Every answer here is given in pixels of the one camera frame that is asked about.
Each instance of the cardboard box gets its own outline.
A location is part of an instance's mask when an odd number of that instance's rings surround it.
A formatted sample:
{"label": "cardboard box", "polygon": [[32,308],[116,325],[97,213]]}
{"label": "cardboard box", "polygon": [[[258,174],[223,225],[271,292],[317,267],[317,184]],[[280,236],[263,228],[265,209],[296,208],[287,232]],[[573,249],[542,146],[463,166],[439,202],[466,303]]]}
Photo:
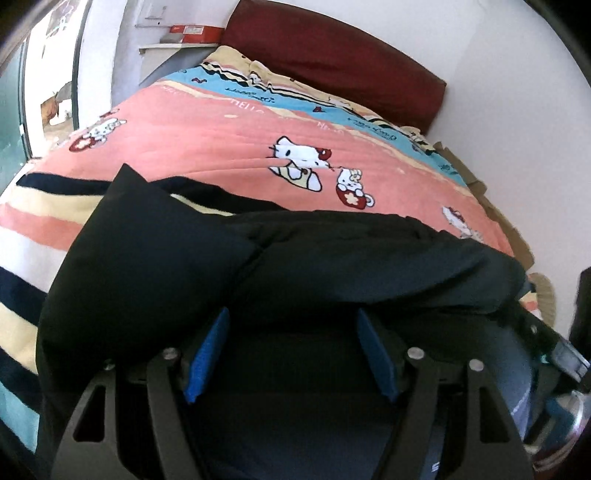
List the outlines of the cardboard box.
{"label": "cardboard box", "polygon": [[209,25],[174,25],[170,33],[182,34],[182,43],[220,43],[224,29]]}
{"label": "cardboard box", "polygon": [[501,230],[503,230],[503,233],[507,237],[507,240],[509,240],[509,244],[517,261],[526,270],[533,267],[535,258],[530,250],[530,246],[523,239],[517,228],[515,228],[501,211],[486,198],[486,184],[479,180],[470,169],[466,167],[464,163],[456,157],[451,150],[449,150],[449,148],[444,147],[441,142],[437,142],[433,146],[462,176],[468,185],[468,188],[486,212],[487,217],[499,224]]}

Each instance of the metal screw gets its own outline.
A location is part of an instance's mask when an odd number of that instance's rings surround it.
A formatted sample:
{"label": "metal screw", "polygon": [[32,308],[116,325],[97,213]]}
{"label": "metal screw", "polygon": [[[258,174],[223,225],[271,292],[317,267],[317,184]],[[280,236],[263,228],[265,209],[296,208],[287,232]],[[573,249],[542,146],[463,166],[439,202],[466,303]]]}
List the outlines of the metal screw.
{"label": "metal screw", "polygon": [[470,370],[474,370],[475,372],[482,372],[484,370],[484,364],[477,358],[470,360],[468,365],[470,366]]}
{"label": "metal screw", "polygon": [[165,360],[175,360],[178,357],[178,350],[176,348],[165,348],[162,351],[162,356]]}
{"label": "metal screw", "polygon": [[115,368],[115,362],[113,360],[111,360],[110,358],[108,360],[105,360],[105,363],[103,364],[103,370],[105,372],[110,372],[114,368]]}
{"label": "metal screw", "polygon": [[407,355],[409,358],[412,358],[413,360],[422,360],[423,358],[425,358],[425,352],[417,346],[409,348]]}

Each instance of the hello kitty print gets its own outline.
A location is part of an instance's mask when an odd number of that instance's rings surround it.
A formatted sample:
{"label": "hello kitty print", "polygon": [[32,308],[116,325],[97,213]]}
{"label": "hello kitty print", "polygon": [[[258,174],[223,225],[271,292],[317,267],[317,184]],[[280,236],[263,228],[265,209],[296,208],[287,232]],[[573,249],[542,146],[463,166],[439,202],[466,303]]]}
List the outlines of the hello kitty print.
{"label": "hello kitty print", "polygon": [[443,207],[442,211],[449,224],[460,232],[461,239],[472,238],[481,244],[484,243],[480,232],[471,229],[460,212],[452,207]]}
{"label": "hello kitty print", "polygon": [[273,157],[288,160],[287,165],[269,167],[275,175],[292,185],[311,192],[321,192],[320,177],[315,172],[319,168],[331,168],[329,159],[332,152],[325,148],[297,145],[283,136],[271,147]]}
{"label": "hello kitty print", "polygon": [[[298,145],[284,135],[277,139],[270,149],[273,150],[273,158],[288,160],[288,163],[283,166],[269,167],[269,170],[301,189],[321,192],[322,183],[319,170],[334,171],[329,163],[332,150],[327,148]],[[343,205],[357,210],[373,207],[374,198],[363,191],[361,170],[343,167],[339,167],[339,170],[340,173],[336,180],[336,194]]]}
{"label": "hello kitty print", "polygon": [[70,151],[73,153],[79,153],[103,145],[107,141],[108,135],[113,133],[117,127],[127,123],[127,120],[119,120],[117,118],[106,119],[106,117],[112,113],[114,112],[111,111],[102,115],[100,120],[90,127],[88,132],[79,136],[78,139],[70,145]]}

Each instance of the dark red pillow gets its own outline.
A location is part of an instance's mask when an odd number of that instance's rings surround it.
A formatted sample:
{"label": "dark red pillow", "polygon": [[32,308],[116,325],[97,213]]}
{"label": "dark red pillow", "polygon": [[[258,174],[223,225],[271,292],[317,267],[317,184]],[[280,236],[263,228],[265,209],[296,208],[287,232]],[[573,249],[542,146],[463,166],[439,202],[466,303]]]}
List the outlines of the dark red pillow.
{"label": "dark red pillow", "polygon": [[441,107],[446,88],[422,65],[358,28],[268,0],[241,0],[222,45],[275,73],[424,133]]}

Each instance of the glass door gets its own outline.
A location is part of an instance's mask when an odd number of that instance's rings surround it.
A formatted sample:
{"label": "glass door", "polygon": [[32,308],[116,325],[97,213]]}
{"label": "glass door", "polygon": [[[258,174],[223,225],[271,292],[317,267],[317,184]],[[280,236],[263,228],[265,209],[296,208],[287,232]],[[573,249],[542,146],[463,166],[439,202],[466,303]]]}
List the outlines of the glass door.
{"label": "glass door", "polygon": [[0,194],[28,160],[22,115],[22,44],[0,76]]}
{"label": "glass door", "polygon": [[34,28],[25,65],[25,117],[34,158],[74,131],[77,44],[89,0],[61,0]]}

